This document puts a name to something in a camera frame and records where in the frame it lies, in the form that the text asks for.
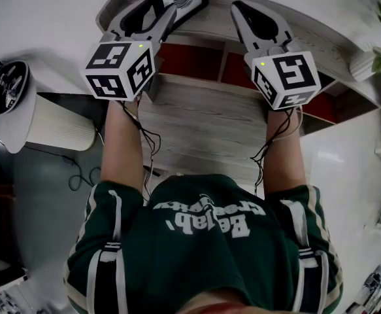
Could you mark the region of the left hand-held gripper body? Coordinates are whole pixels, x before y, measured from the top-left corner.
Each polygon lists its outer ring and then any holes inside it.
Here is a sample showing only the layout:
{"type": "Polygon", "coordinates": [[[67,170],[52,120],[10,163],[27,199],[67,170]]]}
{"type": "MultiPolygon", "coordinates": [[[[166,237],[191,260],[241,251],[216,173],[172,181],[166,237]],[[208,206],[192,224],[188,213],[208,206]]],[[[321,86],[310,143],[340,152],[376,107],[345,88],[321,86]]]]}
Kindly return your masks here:
{"type": "Polygon", "coordinates": [[[160,43],[106,32],[92,44],[81,75],[96,99],[134,101],[156,73],[160,43]]]}

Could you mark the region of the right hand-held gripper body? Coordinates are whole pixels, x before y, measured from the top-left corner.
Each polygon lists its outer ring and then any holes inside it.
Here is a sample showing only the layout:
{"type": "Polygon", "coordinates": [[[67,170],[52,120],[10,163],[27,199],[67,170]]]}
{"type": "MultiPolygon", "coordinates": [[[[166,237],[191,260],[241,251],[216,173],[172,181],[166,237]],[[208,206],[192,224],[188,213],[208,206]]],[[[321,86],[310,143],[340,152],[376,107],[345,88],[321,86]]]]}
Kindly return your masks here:
{"type": "Polygon", "coordinates": [[[295,39],[271,46],[259,41],[245,45],[249,76],[270,108],[283,111],[305,105],[320,91],[312,53],[302,51],[295,39]]]}

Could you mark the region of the person's right forearm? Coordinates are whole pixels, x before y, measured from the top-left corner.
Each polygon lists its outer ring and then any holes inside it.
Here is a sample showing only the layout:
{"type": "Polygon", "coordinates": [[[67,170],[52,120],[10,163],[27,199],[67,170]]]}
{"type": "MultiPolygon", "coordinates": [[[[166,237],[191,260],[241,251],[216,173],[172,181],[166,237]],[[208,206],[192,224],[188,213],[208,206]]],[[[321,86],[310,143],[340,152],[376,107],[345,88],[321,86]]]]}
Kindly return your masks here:
{"type": "Polygon", "coordinates": [[[282,111],[268,112],[267,139],[278,131],[281,134],[271,143],[264,158],[266,196],[306,184],[298,125],[299,117],[295,111],[289,116],[282,111]]]}

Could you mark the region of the person's left forearm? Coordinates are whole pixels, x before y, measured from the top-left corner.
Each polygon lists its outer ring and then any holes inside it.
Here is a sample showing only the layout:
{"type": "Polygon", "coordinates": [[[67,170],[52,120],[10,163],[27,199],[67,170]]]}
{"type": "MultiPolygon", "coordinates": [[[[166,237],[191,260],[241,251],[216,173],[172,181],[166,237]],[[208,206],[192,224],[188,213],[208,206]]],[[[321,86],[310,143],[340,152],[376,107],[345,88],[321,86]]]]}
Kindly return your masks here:
{"type": "Polygon", "coordinates": [[[143,155],[137,104],[108,104],[99,186],[113,188],[127,201],[142,205],[143,155]]]}

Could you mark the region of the white ribbed cup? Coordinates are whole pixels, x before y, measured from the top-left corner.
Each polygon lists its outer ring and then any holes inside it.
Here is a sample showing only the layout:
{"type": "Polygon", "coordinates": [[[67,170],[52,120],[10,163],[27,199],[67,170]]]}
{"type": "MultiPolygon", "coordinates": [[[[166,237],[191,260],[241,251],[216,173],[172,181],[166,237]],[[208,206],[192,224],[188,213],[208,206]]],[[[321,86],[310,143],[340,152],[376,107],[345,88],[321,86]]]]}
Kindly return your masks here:
{"type": "Polygon", "coordinates": [[[373,51],[360,52],[352,57],[349,70],[354,80],[361,82],[376,74],[373,70],[375,57],[373,51]]]}

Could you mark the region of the grey wooden shelf unit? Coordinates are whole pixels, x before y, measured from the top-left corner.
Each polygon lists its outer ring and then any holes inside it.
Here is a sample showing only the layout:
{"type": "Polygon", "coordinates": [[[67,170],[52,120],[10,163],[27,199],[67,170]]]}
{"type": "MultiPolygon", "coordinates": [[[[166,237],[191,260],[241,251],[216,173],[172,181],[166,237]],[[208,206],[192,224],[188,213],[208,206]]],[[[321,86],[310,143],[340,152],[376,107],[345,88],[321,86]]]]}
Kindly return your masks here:
{"type": "MultiPolygon", "coordinates": [[[[157,171],[223,173],[247,185],[256,180],[252,156],[265,142],[265,102],[246,72],[233,1],[210,0],[159,50],[159,72],[140,105],[142,125],[161,136],[157,171]]],[[[322,90],[303,106],[303,135],[381,109],[381,74],[362,81],[350,74],[350,61],[362,53],[355,43],[280,3],[247,1],[285,18],[315,59],[322,90]]]]}

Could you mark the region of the black round tray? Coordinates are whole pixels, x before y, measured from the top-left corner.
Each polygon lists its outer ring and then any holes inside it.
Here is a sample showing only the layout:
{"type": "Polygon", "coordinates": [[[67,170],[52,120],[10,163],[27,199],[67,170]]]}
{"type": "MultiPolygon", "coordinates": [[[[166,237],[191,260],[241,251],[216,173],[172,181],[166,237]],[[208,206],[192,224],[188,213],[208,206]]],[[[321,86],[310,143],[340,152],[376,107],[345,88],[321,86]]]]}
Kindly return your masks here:
{"type": "Polygon", "coordinates": [[[11,112],[29,88],[31,72],[22,60],[0,61],[0,115],[11,112]]]}

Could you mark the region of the green printed shirt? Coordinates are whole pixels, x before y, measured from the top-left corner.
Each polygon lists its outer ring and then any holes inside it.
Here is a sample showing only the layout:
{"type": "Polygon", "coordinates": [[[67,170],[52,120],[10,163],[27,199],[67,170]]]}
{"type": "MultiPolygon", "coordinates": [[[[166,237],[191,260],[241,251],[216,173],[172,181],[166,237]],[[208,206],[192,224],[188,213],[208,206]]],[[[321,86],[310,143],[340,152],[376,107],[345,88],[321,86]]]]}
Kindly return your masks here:
{"type": "Polygon", "coordinates": [[[217,290],[331,314],[343,291],[318,188],[259,198],[225,175],[169,177],[142,205],[95,185],[63,282],[80,314],[176,314],[217,290]]]}

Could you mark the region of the person's chin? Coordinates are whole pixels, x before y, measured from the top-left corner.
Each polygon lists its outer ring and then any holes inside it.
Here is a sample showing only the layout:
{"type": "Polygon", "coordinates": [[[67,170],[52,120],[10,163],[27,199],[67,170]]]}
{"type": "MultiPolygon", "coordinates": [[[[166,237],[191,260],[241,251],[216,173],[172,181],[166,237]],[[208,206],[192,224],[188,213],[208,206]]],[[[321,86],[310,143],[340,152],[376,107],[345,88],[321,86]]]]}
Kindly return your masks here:
{"type": "Polygon", "coordinates": [[[188,302],[186,314],[239,314],[247,307],[233,292],[217,290],[193,297],[188,302]]]}

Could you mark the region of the white cluttered worktable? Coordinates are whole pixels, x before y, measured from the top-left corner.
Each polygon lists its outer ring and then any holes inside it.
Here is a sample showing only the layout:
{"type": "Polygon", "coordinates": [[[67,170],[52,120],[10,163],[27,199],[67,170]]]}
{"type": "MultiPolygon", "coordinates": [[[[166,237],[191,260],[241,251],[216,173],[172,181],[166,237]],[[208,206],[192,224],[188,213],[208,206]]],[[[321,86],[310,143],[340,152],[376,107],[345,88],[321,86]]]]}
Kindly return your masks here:
{"type": "Polygon", "coordinates": [[[0,292],[0,314],[33,314],[33,308],[22,293],[21,283],[0,292]]]}

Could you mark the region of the white ribbed pedestal side table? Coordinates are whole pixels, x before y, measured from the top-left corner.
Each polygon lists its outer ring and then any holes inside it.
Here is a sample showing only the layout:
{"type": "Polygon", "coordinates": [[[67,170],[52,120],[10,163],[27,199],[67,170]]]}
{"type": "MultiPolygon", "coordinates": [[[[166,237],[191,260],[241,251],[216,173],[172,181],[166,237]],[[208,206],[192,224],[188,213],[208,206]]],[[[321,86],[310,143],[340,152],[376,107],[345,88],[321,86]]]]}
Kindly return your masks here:
{"type": "Polygon", "coordinates": [[[31,78],[16,108],[0,115],[0,142],[12,154],[27,142],[76,151],[88,150],[94,143],[93,122],[41,96],[46,91],[70,85],[40,61],[29,60],[31,78]]]}

